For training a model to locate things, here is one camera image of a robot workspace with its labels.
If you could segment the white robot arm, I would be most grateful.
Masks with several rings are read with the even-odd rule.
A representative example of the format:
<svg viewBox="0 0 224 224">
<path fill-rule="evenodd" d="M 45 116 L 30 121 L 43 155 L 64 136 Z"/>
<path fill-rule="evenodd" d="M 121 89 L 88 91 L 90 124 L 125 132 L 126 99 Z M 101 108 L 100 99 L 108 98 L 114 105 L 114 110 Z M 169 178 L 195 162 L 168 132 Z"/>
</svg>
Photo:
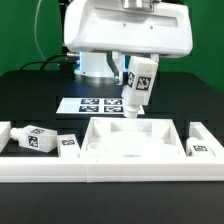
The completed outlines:
<svg viewBox="0 0 224 224">
<path fill-rule="evenodd" d="M 76 79 L 118 84 L 126 55 L 180 58 L 191 52 L 189 10 L 163 0 L 73 0 L 65 13 L 64 43 L 79 55 Z"/>
</svg>

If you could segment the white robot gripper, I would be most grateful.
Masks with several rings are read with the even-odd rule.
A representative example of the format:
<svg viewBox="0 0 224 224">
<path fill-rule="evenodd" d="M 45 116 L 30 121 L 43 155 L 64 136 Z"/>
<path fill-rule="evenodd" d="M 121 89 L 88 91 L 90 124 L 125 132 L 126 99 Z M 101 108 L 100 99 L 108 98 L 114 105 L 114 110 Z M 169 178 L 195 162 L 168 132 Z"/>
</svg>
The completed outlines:
<svg viewBox="0 0 224 224">
<path fill-rule="evenodd" d="M 188 7 L 161 1 L 147 10 L 130 8 L 126 0 L 73 0 L 65 14 L 64 42 L 73 52 L 113 51 L 116 85 L 124 84 L 127 71 L 123 54 L 151 54 L 159 63 L 159 55 L 184 57 L 193 48 Z"/>
</svg>

